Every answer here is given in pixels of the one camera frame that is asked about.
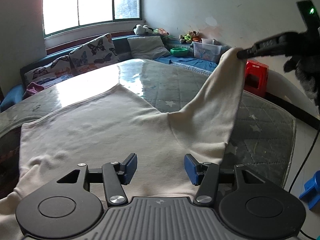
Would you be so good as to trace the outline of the right dark gloved hand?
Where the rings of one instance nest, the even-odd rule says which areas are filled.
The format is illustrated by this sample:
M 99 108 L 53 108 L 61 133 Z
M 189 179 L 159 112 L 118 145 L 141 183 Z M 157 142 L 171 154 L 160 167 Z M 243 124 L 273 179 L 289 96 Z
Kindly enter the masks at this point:
M 292 45 L 291 59 L 284 64 L 284 72 L 295 71 L 295 76 L 306 96 L 319 114 L 319 37 L 298 34 Z

